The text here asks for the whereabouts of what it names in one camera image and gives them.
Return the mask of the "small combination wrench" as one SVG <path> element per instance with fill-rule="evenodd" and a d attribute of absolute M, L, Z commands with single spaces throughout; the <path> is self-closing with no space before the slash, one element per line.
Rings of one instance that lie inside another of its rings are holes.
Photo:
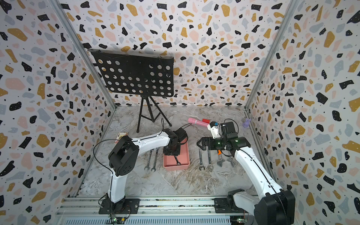
<path fill-rule="evenodd" d="M 179 162 L 177 156 L 174 156 L 174 158 L 175 158 L 175 160 L 176 160 L 176 165 L 181 166 L 181 163 Z"/>

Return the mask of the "pink plastic storage box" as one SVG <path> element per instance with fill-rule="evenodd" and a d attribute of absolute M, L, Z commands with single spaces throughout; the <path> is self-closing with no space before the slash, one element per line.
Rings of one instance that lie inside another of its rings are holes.
<path fill-rule="evenodd" d="M 181 163 L 181 166 L 176 165 L 176 160 L 175 160 L 174 156 L 166 156 L 164 154 L 163 167 L 167 171 L 188 169 L 188 167 L 190 165 L 188 143 L 186 140 L 182 141 L 182 143 L 183 143 L 183 145 L 181 146 L 180 155 L 177 156 L 179 162 Z"/>

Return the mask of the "long open-end wrench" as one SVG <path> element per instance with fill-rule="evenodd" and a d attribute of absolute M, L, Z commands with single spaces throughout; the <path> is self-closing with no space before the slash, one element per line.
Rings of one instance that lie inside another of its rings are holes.
<path fill-rule="evenodd" d="M 212 158 L 211 158 L 211 151 L 208 149 L 207 150 L 207 155 L 208 155 L 208 170 L 210 172 L 213 171 L 213 164 L 212 164 Z"/>
<path fill-rule="evenodd" d="M 199 149 L 199 170 L 203 171 L 205 166 L 203 165 L 202 150 Z"/>

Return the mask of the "large silver adjustable wrench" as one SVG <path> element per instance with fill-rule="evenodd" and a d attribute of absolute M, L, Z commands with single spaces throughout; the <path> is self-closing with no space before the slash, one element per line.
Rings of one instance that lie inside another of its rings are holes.
<path fill-rule="evenodd" d="M 228 157 L 227 161 L 231 164 L 232 167 L 236 167 L 238 164 L 237 161 L 233 157 Z"/>

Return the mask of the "orange handled adjustable wrench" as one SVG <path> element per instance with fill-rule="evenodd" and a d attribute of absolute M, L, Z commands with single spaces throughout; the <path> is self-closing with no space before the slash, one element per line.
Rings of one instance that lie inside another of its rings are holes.
<path fill-rule="evenodd" d="M 222 158 L 221 150 L 218 150 L 218 151 L 217 151 L 217 154 L 218 154 L 217 165 L 218 165 L 219 167 L 222 167 L 222 166 L 223 166 L 223 163 L 224 163 L 224 159 Z"/>

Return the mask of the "size 14 combination wrench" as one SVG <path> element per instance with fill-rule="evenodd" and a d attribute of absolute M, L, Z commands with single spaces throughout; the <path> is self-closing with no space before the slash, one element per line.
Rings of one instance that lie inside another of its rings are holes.
<path fill-rule="evenodd" d="M 147 165 L 146 165 L 146 167 L 144 168 L 145 171 L 149 171 L 149 170 L 150 170 L 150 162 L 151 162 L 152 153 L 153 153 L 153 150 L 150 150 L 149 155 L 148 155 Z"/>

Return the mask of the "size 16 combination wrench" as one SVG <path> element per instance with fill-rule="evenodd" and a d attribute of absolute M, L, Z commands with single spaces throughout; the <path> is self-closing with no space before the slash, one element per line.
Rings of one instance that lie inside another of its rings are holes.
<path fill-rule="evenodd" d="M 154 163 L 153 163 L 153 167 L 151 169 L 152 172 L 155 172 L 157 170 L 156 169 L 156 164 L 157 164 L 157 158 L 158 158 L 158 151 L 159 151 L 159 148 L 156 148 Z"/>

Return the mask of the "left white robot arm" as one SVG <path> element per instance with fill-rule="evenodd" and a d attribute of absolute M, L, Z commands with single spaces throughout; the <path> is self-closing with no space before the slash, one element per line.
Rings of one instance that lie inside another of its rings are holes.
<path fill-rule="evenodd" d="M 127 203 L 138 204 L 139 200 L 126 200 L 125 187 L 128 174 L 134 169 L 137 158 L 151 150 L 163 147 L 166 156 L 179 156 L 181 146 L 188 140 L 186 131 L 182 128 L 172 131 L 164 128 L 161 132 L 140 137 L 130 138 L 123 136 L 109 153 L 109 169 L 111 171 L 111 182 L 105 199 L 100 204 L 99 214 L 123 213 L 126 208 L 130 213 L 137 213 L 134 207 Z"/>

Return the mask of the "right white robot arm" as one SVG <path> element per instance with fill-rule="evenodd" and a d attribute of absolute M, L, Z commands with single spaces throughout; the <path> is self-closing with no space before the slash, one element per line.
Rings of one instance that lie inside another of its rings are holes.
<path fill-rule="evenodd" d="M 266 171 L 245 137 L 239 137 L 232 122 L 207 124 L 211 137 L 202 137 L 197 146 L 205 151 L 229 151 L 250 178 L 256 195 L 243 189 L 229 191 L 226 198 L 215 200 L 216 212 L 247 212 L 258 225 L 292 225 L 295 196 L 284 190 Z"/>

